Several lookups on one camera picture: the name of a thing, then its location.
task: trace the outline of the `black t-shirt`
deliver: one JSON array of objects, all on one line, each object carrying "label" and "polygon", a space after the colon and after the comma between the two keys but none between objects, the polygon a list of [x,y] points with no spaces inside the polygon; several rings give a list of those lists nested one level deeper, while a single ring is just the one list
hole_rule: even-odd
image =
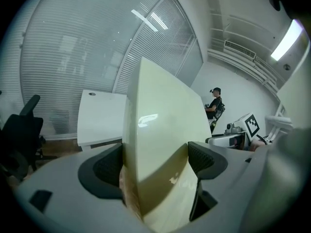
[{"label": "black t-shirt", "polygon": [[216,111],[217,111],[217,108],[219,105],[222,104],[222,99],[220,97],[217,97],[213,100],[213,102],[209,105],[209,108],[213,107],[213,105],[216,105],[216,110],[215,111],[211,111],[211,112],[206,112],[206,115],[208,117],[208,119],[213,119],[215,114],[216,114]]}]

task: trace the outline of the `white ceiling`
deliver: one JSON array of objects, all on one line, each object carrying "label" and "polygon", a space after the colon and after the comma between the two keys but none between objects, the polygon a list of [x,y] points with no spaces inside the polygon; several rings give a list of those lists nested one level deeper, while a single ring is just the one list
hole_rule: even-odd
[{"label": "white ceiling", "polygon": [[[281,5],[276,11],[269,0],[208,0],[212,14],[212,48],[220,49],[230,40],[252,51],[269,63],[285,80],[293,72],[308,44],[305,32],[278,61],[271,53],[284,37],[291,20]],[[290,71],[283,66],[289,64]]]}]

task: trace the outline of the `horizontal blinds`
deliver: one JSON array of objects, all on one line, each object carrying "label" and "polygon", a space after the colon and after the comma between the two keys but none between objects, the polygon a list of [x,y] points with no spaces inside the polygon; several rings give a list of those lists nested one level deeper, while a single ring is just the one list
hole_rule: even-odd
[{"label": "horizontal blinds", "polygon": [[25,100],[39,94],[42,133],[75,134],[83,89],[111,92],[142,20],[159,0],[41,0],[21,53]]},{"label": "horizontal blinds", "polygon": [[29,20],[40,0],[27,0],[20,8],[0,47],[0,118],[2,126],[11,114],[24,106],[20,87],[20,54]]},{"label": "horizontal blinds", "polygon": [[121,67],[115,92],[127,93],[130,76],[142,57],[176,76],[195,35],[176,0],[164,0],[144,21]]},{"label": "horizontal blinds", "polygon": [[189,54],[187,55],[187,58],[185,59],[185,62],[177,74],[177,78],[190,87],[202,65],[203,59],[201,50],[198,41],[195,40]]}]

